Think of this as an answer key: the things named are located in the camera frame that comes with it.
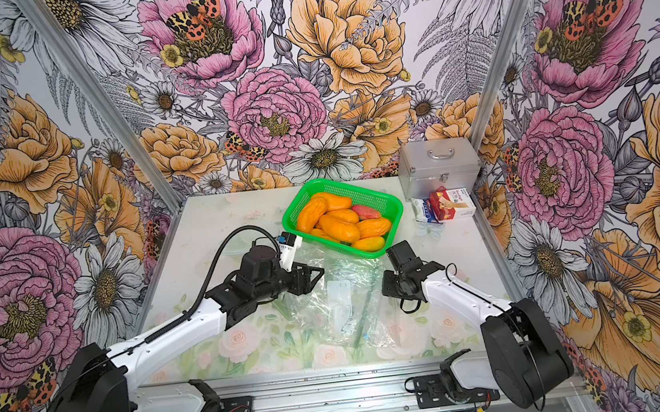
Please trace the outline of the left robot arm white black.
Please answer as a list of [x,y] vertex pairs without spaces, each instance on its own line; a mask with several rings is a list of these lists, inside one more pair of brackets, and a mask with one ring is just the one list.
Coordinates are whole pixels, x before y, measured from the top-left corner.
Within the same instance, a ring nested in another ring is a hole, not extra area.
[[140,336],[104,350],[79,350],[54,395],[50,412],[225,412],[205,381],[192,379],[185,394],[141,400],[138,388],[191,347],[236,326],[283,293],[310,294],[323,278],[321,267],[298,263],[298,245],[256,245],[217,286],[200,294],[200,304]]

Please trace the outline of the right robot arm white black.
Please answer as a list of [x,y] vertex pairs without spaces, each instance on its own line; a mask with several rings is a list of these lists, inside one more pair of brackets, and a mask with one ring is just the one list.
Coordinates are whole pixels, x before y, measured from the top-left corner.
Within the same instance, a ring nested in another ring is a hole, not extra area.
[[574,375],[574,365],[542,308],[535,301],[510,302],[457,278],[456,265],[417,257],[407,241],[386,252],[393,268],[384,272],[382,293],[400,303],[426,303],[476,327],[484,358],[471,350],[453,354],[437,379],[414,380],[425,406],[491,402],[500,394],[524,409],[543,405],[548,392]]

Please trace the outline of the orange mango basket front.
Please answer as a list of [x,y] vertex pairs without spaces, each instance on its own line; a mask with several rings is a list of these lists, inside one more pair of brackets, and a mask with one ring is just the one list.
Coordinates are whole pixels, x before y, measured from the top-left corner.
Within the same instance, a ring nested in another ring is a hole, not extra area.
[[356,227],[360,232],[360,237],[375,238],[383,237],[389,234],[392,229],[392,223],[387,218],[367,219],[357,223]]

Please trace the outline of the pile of clear zip bags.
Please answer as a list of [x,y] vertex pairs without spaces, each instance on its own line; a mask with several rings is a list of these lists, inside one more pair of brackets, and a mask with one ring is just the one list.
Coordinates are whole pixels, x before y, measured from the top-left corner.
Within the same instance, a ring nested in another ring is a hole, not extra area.
[[289,316],[322,343],[347,348],[398,345],[396,300],[382,293],[386,256],[356,257],[305,242],[295,260],[324,270],[309,294],[285,297]]

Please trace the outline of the red mango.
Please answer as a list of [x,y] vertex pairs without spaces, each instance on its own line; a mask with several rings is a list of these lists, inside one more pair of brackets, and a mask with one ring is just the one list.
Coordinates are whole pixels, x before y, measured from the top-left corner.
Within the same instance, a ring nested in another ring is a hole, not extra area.
[[357,214],[359,220],[375,220],[381,218],[381,213],[377,209],[368,206],[355,205],[350,208]]

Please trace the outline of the blue white small packet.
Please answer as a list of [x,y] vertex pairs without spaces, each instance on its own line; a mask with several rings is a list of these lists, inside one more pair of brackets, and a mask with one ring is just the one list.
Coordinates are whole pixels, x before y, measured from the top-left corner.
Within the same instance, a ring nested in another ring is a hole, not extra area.
[[438,224],[438,220],[428,199],[412,199],[411,204],[417,222],[422,222],[423,224]]

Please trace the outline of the red white snack box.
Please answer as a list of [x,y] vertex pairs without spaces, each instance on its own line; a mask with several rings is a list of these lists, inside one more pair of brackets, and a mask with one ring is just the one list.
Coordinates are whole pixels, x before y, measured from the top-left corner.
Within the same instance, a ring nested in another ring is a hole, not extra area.
[[429,203],[438,222],[470,218],[476,206],[465,188],[446,189],[441,186],[429,196]]

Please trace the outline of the green plastic basket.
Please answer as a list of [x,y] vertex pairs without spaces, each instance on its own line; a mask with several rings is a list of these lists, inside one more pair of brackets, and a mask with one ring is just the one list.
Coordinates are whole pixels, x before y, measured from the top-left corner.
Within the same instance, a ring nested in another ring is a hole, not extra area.
[[[362,205],[377,209],[381,213],[381,218],[387,218],[391,221],[392,229],[386,236],[361,238],[351,245],[336,242],[333,238],[330,238],[322,231],[319,223],[310,234],[300,232],[296,229],[298,215],[306,204],[316,197],[322,197],[327,201],[328,211],[326,214],[354,224],[361,220],[350,209],[352,206]],[[403,212],[404,204],[394,195],[345,182],[315,179],[315,181],[309,181],[300,189],[286,212],[284,212],[282,222],[286,232],[293,233],[298,237],[301,236],[303,240],[308,242],[321,244],[331,250],[356,257],[377,259],[383,256],[386,250],[394,244]]]

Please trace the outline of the silver metal case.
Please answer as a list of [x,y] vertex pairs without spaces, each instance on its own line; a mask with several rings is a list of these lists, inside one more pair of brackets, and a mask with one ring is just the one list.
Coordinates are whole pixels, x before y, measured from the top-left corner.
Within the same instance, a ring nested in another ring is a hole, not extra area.
[[398,177],[408,200],[426,199],[438,188],[471,190],[480,158],[464,137],[409,142],[399,152]]

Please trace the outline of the aluminium front rail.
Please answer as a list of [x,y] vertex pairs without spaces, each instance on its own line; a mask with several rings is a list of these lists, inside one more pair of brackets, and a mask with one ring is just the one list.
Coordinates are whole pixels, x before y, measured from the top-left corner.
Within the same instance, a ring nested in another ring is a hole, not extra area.
[[[252,412],[402,412],[423,411],[403,388],[408,378],[439,375],[443,361],[410,360],[371,367],[306,371],[293,376],[254,376],[206,382],[221,398],[252,396]],[[138,389],[141,400],[185,394],[190,382]]]

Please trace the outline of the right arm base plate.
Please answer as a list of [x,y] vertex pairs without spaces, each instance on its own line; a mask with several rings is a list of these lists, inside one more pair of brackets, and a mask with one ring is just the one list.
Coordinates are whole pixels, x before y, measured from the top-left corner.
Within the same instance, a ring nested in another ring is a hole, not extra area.
[[491,404],[500,399],[499,390],[484,388],[465,390],[453,378],[444,375],[421,375],[406,379],[403,388],[416,396],[420,410],[461,404]]

